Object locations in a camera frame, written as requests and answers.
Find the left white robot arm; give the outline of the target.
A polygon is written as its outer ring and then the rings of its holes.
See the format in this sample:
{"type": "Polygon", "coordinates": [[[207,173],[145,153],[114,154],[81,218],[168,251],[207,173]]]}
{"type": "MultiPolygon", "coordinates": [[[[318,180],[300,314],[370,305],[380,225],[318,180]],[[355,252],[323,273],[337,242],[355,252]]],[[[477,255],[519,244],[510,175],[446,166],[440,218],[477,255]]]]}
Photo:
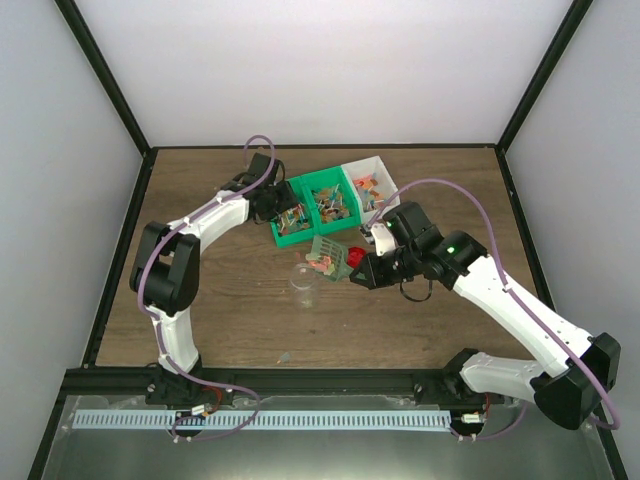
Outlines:
{"type": "Polygon", "coordinates": [[[144,227],[129,284],[139,310],[152,322],[162,370],[157,384],[181,403],[194,403],[207,390],[234,389],[201,376],[191,305],[199,291],[202,253],[228,231],[249,220],[269,222],[296,201],[283,162],[256,153],[246,171],[190,214],[144,227]]]}

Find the green double candy bin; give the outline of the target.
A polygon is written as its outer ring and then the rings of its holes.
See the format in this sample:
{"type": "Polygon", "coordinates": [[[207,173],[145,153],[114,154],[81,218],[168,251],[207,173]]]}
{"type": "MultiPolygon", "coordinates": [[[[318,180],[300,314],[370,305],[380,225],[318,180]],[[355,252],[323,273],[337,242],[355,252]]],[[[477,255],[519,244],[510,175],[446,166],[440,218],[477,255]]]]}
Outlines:
{"type": "Polygon", "coordinates": [[[361,224],[352,183],[340,166],[302,174],[287,180],[297,198],[293,209],[271,223],[276,246],[310,241],[361,224]]]}

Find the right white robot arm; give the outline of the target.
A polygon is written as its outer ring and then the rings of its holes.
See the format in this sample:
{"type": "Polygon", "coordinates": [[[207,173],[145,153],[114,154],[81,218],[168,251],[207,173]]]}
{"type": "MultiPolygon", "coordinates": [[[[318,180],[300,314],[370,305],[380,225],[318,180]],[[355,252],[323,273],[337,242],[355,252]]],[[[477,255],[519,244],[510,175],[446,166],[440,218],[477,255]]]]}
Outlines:
{"type": "Polygon", "coordinates": [[[369,290],[403,286],[418,276],[438,282],[484,311],[531,354],[529,361],[465,350],[444,378],[447,396],[477,393],[531,402],[556,425],[576,430],[615,385],[621,346],[562,318],[519,285],[497,259],[463,231],[440,233],[422,207],[402,202],[360,231],[374,250],[350,275],[369,290]]]}

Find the clear plastic jar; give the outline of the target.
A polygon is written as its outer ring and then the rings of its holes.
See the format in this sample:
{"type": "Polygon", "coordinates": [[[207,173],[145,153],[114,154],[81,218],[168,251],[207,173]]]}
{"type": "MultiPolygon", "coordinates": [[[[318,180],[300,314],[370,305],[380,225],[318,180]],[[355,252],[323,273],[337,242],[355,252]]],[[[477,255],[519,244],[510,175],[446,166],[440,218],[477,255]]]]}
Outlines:
{"type": "Polygon", "coordinates": [[[296,264],[291,271],[289,285],[297,306],[309,309],[317,305],[318,275],[310,265],[296,264]]]}

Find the green slotted scoop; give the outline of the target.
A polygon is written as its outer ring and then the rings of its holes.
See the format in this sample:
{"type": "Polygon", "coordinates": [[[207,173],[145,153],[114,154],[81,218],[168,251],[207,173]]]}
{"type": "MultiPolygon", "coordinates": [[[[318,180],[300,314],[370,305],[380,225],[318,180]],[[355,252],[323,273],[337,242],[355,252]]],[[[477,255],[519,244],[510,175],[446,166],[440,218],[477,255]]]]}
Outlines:
{"type": "Polygon", "coordinates": [[[348,249],[327,237],[315,235],[305,260],[318,274],[330,282],[347,279],[353,268],[347,263],[348,249]]]}

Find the white candy bin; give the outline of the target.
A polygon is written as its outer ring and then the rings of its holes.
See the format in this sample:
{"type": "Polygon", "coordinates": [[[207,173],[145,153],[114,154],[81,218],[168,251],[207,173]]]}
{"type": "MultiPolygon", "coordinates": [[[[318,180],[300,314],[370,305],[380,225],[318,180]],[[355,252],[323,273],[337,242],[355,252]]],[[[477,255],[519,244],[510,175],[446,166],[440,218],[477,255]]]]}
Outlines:
{"type": "Polygon", "coordinates": [[[397,186],[380,156],[344,163],[341,168],[355,195],[362,224],[383,206],[397,186]]]}

